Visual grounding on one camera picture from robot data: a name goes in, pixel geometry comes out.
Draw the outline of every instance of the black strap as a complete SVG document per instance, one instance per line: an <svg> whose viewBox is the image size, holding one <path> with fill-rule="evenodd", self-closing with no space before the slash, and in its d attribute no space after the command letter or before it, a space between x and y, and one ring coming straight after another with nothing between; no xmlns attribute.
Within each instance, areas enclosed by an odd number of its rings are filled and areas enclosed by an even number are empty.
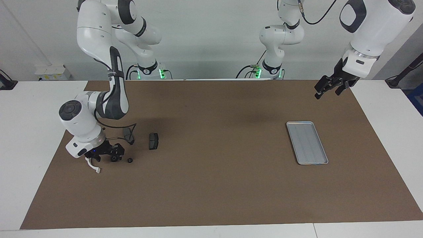
<svg viewBox="0 0 423 238"><path fill-rule="evenodd" d="M150 75L155 69L157 69L157 66L158 66L158 63L156 60L156 62L150 67L144 68L138 65L138 68L143 72L143 74Z"/></svg>
<svg viewBox="0 0 423 238"><path fill-rule="evenodd" d="M107 76L108 76L108 77L114 77L114 76L116 76L116 77L121 77L121 78L123 78L123 77L124 77L124 73L123 73L122 71L117 71L117 72L115 72L115 71L113 71L113 70L108 70L108 71L107 71Z"/></svg>
<svg viewBox="0 0 423 238"><path fill-rule="evenodd" d="M278 66L278 67L274 68L274 67L272 67L272 66L267 65L267 64L266 64L266 61L264 61L264 60L263 60L262 65L263 65L263 68L264 68L265 70L269 71L269 73L270 73L271 75L275 75L275 74L277 74L277 72L279 72L279 70L280 70L280 68L281 68L281 66L282 66L282 64L281 64L280 66Z"/></svg>
<svg viewBox="0 0 423 238"><path fill-rule="evenodd" d="M298 22L295 23L295 25L291 26L291 25L288 25L286 22L284 24L286 25L286 28L288 28L289 30L293 30L299 26L299 19L298 19Z"/></svg>
<svg viewBox="0 0 423 238"><path fill-rule="evenodd" d="M140 37L140 36L142 36L143 34L144 34L144 32L146 31L146 29L147 29L147 22L146 22L146 20L144 19L144 17L141 17L142 19L143 19L143 21L144 21L144 23L143 23L143 27L141 28L141 30L135 35L136 37Z"/></svg>

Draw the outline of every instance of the white table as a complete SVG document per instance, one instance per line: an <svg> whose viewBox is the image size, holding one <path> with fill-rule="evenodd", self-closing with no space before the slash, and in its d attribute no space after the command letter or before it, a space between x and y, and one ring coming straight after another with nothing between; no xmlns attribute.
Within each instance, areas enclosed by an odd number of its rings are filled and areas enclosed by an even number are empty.
<svg viewBox="0 0 423 238"><path fill-rule="evenodd" d="M58 109L86 83L19 82L12 91L0 91L0 238L423 237L423 221L19 230L65 131ZM399 89L388 88L384 81L361 80L352 91L423 210L423 117Z"/></svg>

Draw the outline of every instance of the white wall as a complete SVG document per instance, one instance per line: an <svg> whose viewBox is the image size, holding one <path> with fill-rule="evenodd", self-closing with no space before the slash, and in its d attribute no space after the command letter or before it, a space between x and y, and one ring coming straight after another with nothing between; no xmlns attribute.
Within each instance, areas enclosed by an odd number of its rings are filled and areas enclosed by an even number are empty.
<svg viewBox="0 0 423 238"><path fill-rule="evenodd" d="M77 0L4 1L12 14L48 60L65 64L76 80L106 79L102 65L85 55L76 42ZM135 0L142 16L163 33L154 46L158 59L175 78L231 78L247 64L255 63L264 46L258 39L262 27L280 24L276 0ZM308 0L306 17L315 21L332 0ZM306 31L299 45L285 46L286 78L311 79L331 74L348 45L351 34L339 24L339 1L319 24L303 23ZM423 0L414 20L390 44L368 77L371 79L423 22ZM34 65L42 64L12 24L0 15L0 68L18 80L34 80ZM135 57L116 42L125 67Z"/></svg>

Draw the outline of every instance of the green led light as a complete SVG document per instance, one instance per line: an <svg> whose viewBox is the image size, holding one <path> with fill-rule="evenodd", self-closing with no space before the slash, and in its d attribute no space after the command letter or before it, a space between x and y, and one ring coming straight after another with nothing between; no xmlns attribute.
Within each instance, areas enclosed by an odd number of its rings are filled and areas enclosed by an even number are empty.
<svg viewBox="0 0 423 238"><path fill-rule="evenodd" d="M257 69L258 69L258 71L255 73L255 78L260 78L260 76L261 76L261 68L258 67Z"/></svg>
<svg viewBox="0 0 423 238"><path fill-rule="evenodd" d="M159 72L160 72L160 78L161 78L161 79L166 78L166 73L165 73L165 72L163 72L163 70L162 70L162 69L159 69Z"/></svg>

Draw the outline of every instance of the round button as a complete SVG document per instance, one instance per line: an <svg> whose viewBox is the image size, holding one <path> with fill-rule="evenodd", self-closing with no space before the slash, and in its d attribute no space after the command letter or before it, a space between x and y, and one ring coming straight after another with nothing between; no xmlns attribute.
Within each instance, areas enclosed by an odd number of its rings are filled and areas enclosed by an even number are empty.
<svg viewBox="0 0 423 238"><path fill-rule="evenodd" d="M73 112L75 110L75 105L73 105L73 104L68 104L68 105L66 105L66 107L65 107L65 113L71 113L71 112Z"/></svg>

